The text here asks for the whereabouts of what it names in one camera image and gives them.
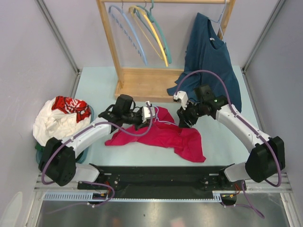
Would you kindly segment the thin blue hanger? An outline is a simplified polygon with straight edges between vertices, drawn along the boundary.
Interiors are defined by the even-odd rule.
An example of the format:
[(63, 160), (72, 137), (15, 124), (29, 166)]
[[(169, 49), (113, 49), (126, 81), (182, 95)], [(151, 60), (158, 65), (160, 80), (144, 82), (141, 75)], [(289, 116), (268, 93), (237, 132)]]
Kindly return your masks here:
[(163, 124), (166, 124), (166, 125), (174, 125), (174, 126), (177, 126), (177, 124), (175, 124), (174, 122), (169, 122), (169, 121), (163, 121), (163, 120), (160, 120), (159, 117), (158, 117), (158, 113), (159, 113), (159, 108), (158, 106), (154, 106), (154, 110), (155, 110), (155, 116), (153, 118), (153, 121), (152, 121), (152, 126), (156, 126), (157, 123), (163, 123)]

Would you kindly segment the pink t shirt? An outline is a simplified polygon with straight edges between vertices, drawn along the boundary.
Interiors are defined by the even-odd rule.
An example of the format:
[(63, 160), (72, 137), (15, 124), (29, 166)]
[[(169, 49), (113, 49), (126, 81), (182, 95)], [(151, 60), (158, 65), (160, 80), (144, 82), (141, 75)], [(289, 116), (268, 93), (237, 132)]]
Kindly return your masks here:
[[(175, 123), (168, 109), (160, 106), (158, 108), (160, 120)], [(119, 130), (105, 142), (105, 145), (123, 146), (133, 142), (154, 147), (172, 148), (175, 154), (190, 162), (203, 163), (206, 161), (206, 157), (203, 155), (202, 138), (195, 128), (180, 128), (157, 123), (156, 126), (151, 127), (146, 135), (141, 137), (132, 136)]]

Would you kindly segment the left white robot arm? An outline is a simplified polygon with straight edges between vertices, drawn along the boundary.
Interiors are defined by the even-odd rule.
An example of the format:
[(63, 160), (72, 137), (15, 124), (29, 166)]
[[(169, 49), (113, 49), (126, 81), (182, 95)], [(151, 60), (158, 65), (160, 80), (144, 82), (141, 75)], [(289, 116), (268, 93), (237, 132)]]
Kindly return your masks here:
[(101, 188), (105, 178), (93, 164), (79, 164), (77, 157), (90, 145), (116, 130), (126, 132), (123, 124), (133, 125), (136, 129), (146, 127), (146, 131), (138, 134), (146, 135), (152, 127), (155, 110), (147, 101), (144, 106), (137, 107), (129, 95), (120, 95), (115, 104), (105, 111), (88, 126), (63, 139), (50, 138), (40, 159), (39, 170), (44, 185), (57, 184), (65, 186), (71, 181), (89, 183), (94, 189)]

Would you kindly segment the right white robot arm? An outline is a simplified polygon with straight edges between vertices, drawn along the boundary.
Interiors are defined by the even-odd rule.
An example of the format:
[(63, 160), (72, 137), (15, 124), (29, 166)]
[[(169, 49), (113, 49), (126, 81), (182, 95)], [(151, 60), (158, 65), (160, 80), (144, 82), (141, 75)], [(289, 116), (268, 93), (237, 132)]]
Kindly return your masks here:
[(249, 123), (228, 102), (226, 95), (215, 96), (208, 85), (194, 90), (198, 102), (189, 100), (185, 91), (174, 94), (173, 100), (181, 107), (177, 114), (181, 128), (191, 128), (199, 117), (208, 115), (227, 127), (249, 152), (247, 161), (231, 164), (221, 170), (219, 186), (224, 190), (231, 189), (236, 181), (251, 179), (260, 183), (274, 174), (281, 181), (281, 172), (285, 168), (285, 144), (279, 137), (271, 137)]

